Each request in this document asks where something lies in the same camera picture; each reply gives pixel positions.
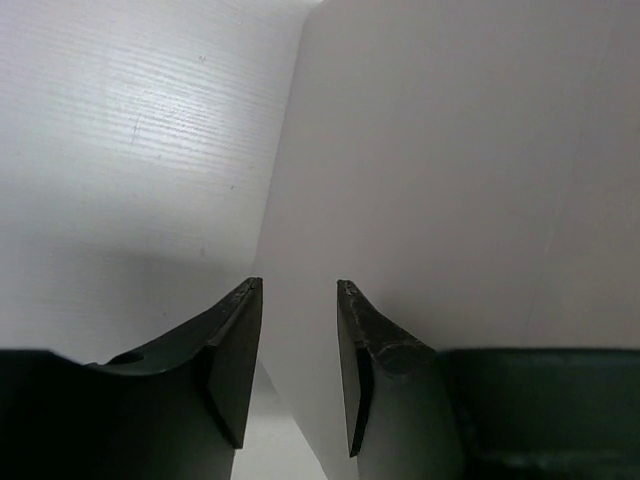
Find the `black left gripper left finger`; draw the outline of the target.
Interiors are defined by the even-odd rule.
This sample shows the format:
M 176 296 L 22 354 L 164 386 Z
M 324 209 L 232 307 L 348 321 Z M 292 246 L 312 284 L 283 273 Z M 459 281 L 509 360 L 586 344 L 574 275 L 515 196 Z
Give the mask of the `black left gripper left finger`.
M 227 479 L 242 447 L 263 283 L 104 364 L 1 354 L 5 479 Z

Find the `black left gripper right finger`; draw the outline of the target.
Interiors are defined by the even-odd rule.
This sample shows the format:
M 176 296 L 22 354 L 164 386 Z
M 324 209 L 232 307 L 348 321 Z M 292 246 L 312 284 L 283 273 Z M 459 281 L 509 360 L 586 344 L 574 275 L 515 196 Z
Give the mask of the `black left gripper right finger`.
M 337 284 L 348 452 L 362 479 L 635 479 L 639 354 L 438 351 Z

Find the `white drawer cabinet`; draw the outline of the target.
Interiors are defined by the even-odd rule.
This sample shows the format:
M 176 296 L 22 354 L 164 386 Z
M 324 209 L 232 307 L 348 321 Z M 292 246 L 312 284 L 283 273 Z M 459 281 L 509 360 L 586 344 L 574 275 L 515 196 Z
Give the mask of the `white drawer cabinet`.
M 436 348 L 639 344 L 639 5 L 325 1 L 254 262 L 261 359 L 353 479 L 336 283 Z

